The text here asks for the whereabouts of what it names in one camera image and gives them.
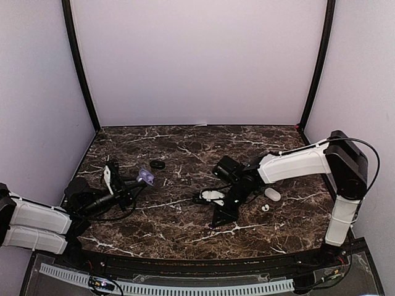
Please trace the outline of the purple charging case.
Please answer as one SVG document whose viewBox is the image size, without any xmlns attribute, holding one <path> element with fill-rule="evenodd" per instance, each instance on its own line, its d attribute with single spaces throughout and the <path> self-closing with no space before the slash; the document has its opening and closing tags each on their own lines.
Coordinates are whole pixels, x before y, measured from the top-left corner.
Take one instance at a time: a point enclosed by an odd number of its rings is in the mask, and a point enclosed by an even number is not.
<svg viewBox="0 0 395 296">
<path fill-rule="evenodd" d="M 148 186 L 154 185 L 154 175 L 144 168 L 140 169 L 136 177 L 136 181 L 139 183 L 146 183 Z"/>
</svg>

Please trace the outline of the black earbud charging case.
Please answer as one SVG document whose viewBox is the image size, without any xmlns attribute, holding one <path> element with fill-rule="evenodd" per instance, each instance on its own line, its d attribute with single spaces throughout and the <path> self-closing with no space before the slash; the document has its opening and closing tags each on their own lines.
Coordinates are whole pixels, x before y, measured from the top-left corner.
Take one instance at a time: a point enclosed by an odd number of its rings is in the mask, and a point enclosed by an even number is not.
<svg viewBox="0 0 395 296">
<path fill-rule="evenodd" d="M 149 165 L 151 168 L 156 170 L 163 170 L 165 168 L 165 162 L 161 160 L 151 160 Z"/>
</svg>

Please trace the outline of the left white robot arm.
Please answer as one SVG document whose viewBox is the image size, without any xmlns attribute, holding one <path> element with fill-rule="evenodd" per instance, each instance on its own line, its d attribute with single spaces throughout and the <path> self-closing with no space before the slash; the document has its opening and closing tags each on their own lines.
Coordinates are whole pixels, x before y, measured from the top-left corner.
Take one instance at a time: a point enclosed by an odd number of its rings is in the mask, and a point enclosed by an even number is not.
<svg viewBox="0 0 395 296">
<path fill-rule="evenodd" d="M 102 215 L 115 205 L 123 211 L 115 221 L 130 216 L 137 196 L 147 186 L 142 177 L 136 181 L 117 177 L 108 190 L 101 191 L 90 187 L 86 179 L 75 178 L 65 190 L 69 205 L 62 208 L 23 198 L 2 183 L 1 245 L 62 254 L 72 268 L 81 269 L 87 264 L 87 256 L 79 249 L 78 236 L 91 222 L 103 222 Z"/>
</svg>

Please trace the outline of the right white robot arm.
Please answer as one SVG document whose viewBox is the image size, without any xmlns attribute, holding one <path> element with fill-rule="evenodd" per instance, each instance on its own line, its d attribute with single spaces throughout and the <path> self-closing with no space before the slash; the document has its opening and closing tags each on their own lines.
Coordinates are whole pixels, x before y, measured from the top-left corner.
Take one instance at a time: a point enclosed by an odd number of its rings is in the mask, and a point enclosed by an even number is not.
<svg viewBox="0 0 395 296">
<path fill-rule="evenodd" d="M 335 188 L 335 203 L 325 233 L 325 246 L 315 254 L 315 262 L 329 267 L 339 257 L 340 247 L 354 224 L 361 203 L 374 180 L 369 180 L 369 161 L 359 148 L 375 148 L 341 130 L 328 138 L 288 151 L 266 152 L 249 163 L 240 163 L 229 156 L 222 157 L 213 174 L 225 183 L 220 189 L 203 189 L 199 198 L 215 205 L 211 228 L 239 219 L 239 208 L 247 199 L 261 190 L 288 180 L 326 175 Z"/>
</svg>

